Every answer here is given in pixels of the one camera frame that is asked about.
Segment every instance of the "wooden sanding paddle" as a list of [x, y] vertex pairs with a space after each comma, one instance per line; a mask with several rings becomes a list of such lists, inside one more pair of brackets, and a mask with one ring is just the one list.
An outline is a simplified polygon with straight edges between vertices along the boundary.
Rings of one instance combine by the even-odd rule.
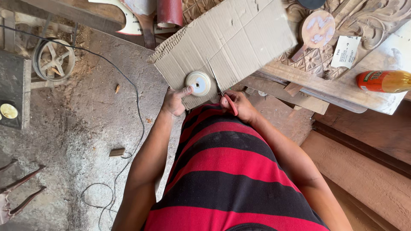
[[326, 45], [335, 32], [333, 16], [324, 10], [316, 11], [305, 18], [301, 26], [301, 37], [304, 42], [302, 47], [295, 50], [289, 58], [296, 62], [307, 48], [320, 48]]

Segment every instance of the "scissors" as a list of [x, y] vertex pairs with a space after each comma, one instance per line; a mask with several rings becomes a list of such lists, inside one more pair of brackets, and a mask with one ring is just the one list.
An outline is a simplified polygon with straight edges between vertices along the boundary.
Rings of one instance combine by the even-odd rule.
[[231, 108], [233, 109], [233, 115], [237, 116], [238, 115], [237, 108], [234, 105], [233, 101], [230, 99], [230, 97], [227, 94], [224, 94], [223, 91], [221, 90], [220, 85], [218, 84], [218, 81], [217, 81], [217, 77], [215, 76], [215, 73], [214, 73], [214, 71], [213, 71], [213, 69], [210, 65], [210, 62], [208, 61], [208, 58], [207, 58], [207, 62], [208, 62], [208, 65], [210, 66], [210, 69], [211, 69], [212, 75], [214, 76], [215, 82], [217, 83], [217, 89], [219, 91], [219, 94], [221, 95], [221, 97], [225, 97], [227, 99], [228, 103], [230, 104]]

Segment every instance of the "concrete floor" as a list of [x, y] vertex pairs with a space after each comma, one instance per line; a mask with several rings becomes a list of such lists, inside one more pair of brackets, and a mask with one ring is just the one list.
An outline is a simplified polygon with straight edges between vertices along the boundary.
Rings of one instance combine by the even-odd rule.
[[[148, 134], [168, 87], [153, 65], [146, 63], [152, 53], [147, 49], [112, 36], [81, 27], [77, 45], [88, 48], [112, 60], [139, 89], [140, 110]], [[25, 131], [2, 127], [0, 133], [0, 166], [11, 158], [19, 163], [0, 178], [0, 185], [9, 184], [37, 169], [47, 167], [37, 176], [13, 191], [9, 199], [12, 208], [41, 186], [45, 192], [5, 225], [1, 230], [99, 230], [101, 208], [89, 207], [81, 201], [82, 191], [90, 184], [114, 186], [115, 176], [128, 159], [109, 158], [114, 148], [132, 152], [142, 134], [133, 87], [106, 61], [84, 52], [82, 60], [65, 85], [31, 92], [30, 128]], [[120, 85], [118, 94], [114, 89]], [[311, 129], [313, 112], [295, 111], [274, 97], [249, 96], [253, 105], [284, 134], [298, 144]], [[161, 198], [165, 180], [177, 149], [184, 116], [173, 128], [167, 166], [157, 199]], [[117, 180], [117, 198], [113, 210], [122, 200], [128, 167]], [[103, 185], [92, 186], [84, 199], [96, 206], [111, 201], [111, 190]], [[108, 211], [101, 217], [101, 230], [110, 230], [112, 218]]]

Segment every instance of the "round sanding pad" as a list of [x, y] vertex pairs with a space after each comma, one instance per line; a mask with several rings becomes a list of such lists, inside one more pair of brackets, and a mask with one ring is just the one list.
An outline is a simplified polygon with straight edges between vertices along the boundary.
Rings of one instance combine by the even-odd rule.
[[206, 73], [194, 71], [188, 74], [185, 85], [194, 88], [193, 93], [191, 93], [193, 96], [202, 97], [210, 91], [211, 81]]
[[318, 9], [324, 5], [326, 0], [296, 0], [300, 6], [306, 9]]
[[0, 106], [0, 111], [4, 117], [14, 119], [17, 117], [17, 109], [10, 104], [3, 104]]

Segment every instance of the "orange bottle label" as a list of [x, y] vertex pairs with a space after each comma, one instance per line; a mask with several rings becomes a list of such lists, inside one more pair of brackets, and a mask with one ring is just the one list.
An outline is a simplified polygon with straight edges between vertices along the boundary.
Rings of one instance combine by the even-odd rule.
[[363, 90], [385, 92], [383, 91], [382, 83], [384, 77], [390, 71], [372, 71], [363, 72], [357, 77], [357, 84]]

